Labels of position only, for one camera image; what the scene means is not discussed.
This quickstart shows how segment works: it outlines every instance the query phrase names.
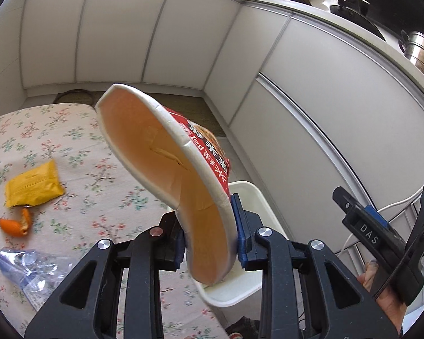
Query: bottle label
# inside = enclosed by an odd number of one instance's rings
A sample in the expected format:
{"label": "bottle label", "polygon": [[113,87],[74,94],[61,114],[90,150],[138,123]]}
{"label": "bottle label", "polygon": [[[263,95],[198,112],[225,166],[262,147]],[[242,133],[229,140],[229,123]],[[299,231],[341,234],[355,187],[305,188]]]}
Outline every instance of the bottle label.
{"label": "bottle label", "polygon": [[46,281],[44,288],[41,291],[35,292],[34,287],[38,286],[38,282],[40,282],[40,279],[41,277],[37,276],[33,278],[25,287],[22,288],[25,297],[28,299],[28,301],[36,311],[39,311],[42,305],[47,301],[47,299],[55,290],[55,287]]}

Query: stainless steel pot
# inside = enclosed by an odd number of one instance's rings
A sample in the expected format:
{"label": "stainless steel pot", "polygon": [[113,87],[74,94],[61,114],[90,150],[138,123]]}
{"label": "stainless steel pot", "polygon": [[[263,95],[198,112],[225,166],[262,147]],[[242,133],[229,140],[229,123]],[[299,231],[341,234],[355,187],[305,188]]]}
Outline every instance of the stainless steel pot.
{"label": "stainless steel pot", "polygon": [[407,34],[401,32],[402,40],[399,40],[399,47],[405,57],[410,60],[424,74],[424,34],[414,31]]}

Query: blue gripper pad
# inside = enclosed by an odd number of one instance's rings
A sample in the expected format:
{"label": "blue gripper pad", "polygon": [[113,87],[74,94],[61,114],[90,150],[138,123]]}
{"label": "blue gripper pad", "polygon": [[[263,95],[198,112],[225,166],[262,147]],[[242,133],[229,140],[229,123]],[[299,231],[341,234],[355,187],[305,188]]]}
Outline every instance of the blue gripper pad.
{"label": "blue gripper pad", "polygon": [[242,264],[243,269],[248,263],[247,256],[247,243],[245,238],[245,231],[243,229],[242,217],[245,218],[245,212],[242,207],[242,203],[240,202],[240,198],[238,194],[231,195],[231,207],[234,212],[235,217],[235,225],[237,227],[237,257]]}
{"label": "blue gripper pad", "polygon": [[388,228],[388,222],[374,209],[372,205],[367,205],[364,210],[367,211],[379,224]]}
{"label": "blue gripper pad", "polygon": [[252,269],[258,260],[267,257],[267,251],[254,240],[254,234],[263,225],[259,215],[243,210],[236,193],[231,196],[231,206],[237,227],[237,257],[243,269]]}
{"label": "blue gripper pad", "polygon": [[182,228],[178,232],[178,238],[176,239],[176,247],[175,247],[175,253],[174,253],[174,264],[176,266],[176,269],[179,269],[181,267],[181,263],[184,258],[185,253],[185,238]]}

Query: yellow package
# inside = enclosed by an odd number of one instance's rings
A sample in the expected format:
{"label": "yellow package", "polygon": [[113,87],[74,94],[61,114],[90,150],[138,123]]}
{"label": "yellow package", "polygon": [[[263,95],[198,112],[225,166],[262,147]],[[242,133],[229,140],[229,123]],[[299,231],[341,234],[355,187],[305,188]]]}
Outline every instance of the yellow package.
{"label": "yellow package", "polygon": [[16,205],[43,204],[64,194],[58,180],[57,165],[50,162],[19,174],[5,185],[5,199],[8,208]]}

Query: pot handle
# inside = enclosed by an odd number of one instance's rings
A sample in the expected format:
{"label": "pot handle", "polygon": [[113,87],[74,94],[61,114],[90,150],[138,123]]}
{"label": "pot handle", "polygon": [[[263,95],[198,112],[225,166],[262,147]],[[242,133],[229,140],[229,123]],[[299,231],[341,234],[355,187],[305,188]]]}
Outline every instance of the pot handle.
{"label": "pot handle", "polygon": [[399,39],[399,48],[401,49],[402,53],[405,53],[405,42]]}
{"label": "pot handle", "polygon": [[406,44],[410,40],[410,37],[408,36],[407,32],[403,29],[401,30],[401,37],[404,41],[404,44]]}
{"label": "pot handle", "polygon": [[410,37],[408,36],[407,32],[405,30],[401,30],[401,37],[402,39],[399,39],[399,48],[403,53],[405,53],[405,46],[407,45],[407,42],[410,40]]}

